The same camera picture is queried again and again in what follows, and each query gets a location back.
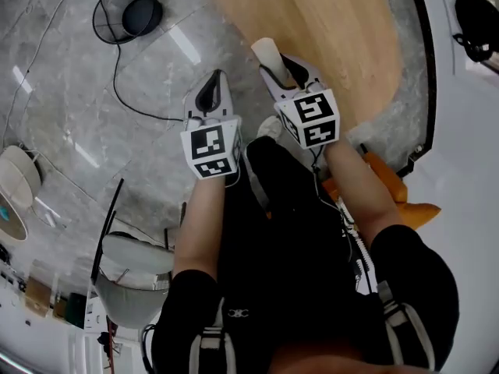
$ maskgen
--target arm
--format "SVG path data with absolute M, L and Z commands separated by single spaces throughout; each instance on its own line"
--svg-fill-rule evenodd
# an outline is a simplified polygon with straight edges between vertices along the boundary
M 346 139 L 328 144 L 324 156 L 368 249 L 382 230 L 403 224 L 387 188 Z
M 225 177 L 196 182 L 175 246 L 174 276 L 199 270 L 217 279 L 224 200 Z

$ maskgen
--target shoe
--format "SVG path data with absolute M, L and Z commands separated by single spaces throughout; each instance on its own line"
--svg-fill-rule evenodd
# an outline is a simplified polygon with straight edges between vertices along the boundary
M 270 116 L 265 119 L 258 128 L 257 138 L 269 136 L 276 142 L 282 134 L 282 123 L 277 116 Z

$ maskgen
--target gray surface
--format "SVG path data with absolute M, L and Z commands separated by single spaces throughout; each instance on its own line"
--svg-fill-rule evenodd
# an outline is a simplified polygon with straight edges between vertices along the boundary
M 24 73 L 43 29 L 59 0 L 0 0 L 0 129 L 18 85 L 12 67 Z M 161 0 L 167 15 L 152 34 L 123 46 L 118 76 L 121 95 L 132 106 L 160 115 L 182 117 L 183 98 L 207 72 L 228 74 L 236 113 L 243 117 L 245 142 L 273 113 L 272 101 L 257 71 L 257 60 L 214 0 Z M 42 281 L 59 280 L 64 292 L 87 286 L 97 237 L 112 194 L 125 179 L 117 218 L 161 243 L 163 228 L 176 227 L 181 203 L 193 187 L 180 145 L 180 124 L 156 122 L 123 108 L 111 91 L 116 48 L 99 41 L 91 28 L 97 0 L 66 0 L 57 13 L 10 118 L 7 142 L 22 141 L 45 154 L 85 193 L 40 158 L 44 183 L 40 199 L 56 211 L 56 228 L 25 212 L 28 240 L 13 251 L 12 264 L 31 270 Z M 378 118 L 352 131 L 394 168 L 425 140 L 427 111 L 426 59 L 413 0 L 390 0 L 404 59 L 399 91 Z M 177 26 L 200 56 L 192 63 L 168 31 Z M 290 146 L 305 162 L 289 136 Z M 34 210 L 44 219 L 45 208 Z M 122 268 L 104 269 L 118 276 Z M 126 275 L 126 280 L 144 280 Z

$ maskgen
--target white wall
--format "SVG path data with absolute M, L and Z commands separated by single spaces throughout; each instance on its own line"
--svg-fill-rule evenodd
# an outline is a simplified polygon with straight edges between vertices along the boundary
M 42 319 L 24 307 L 3 279 L 0 279 L 0 349 L 47 374 L 68 374 L 69 340 L 82 333 L 51 316 Z
M 411 202 L 442 208 L 419 233 L 458 284 L 461 319 L 444 371 L 487 374 L 499 359 L 499 89 L 466 72 L 451 40 L 451 0 L 425 1 L 437 60 L 435 142 L 405 182 Z

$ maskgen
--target wooden floor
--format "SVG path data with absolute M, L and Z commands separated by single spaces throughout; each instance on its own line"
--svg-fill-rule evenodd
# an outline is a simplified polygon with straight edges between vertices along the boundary
M 281 52 L 320 68 L 334 91 L 342 129 L 389 106 L 402 75 L 387 0 L 218 0 L 252 44 L 275 39 Z

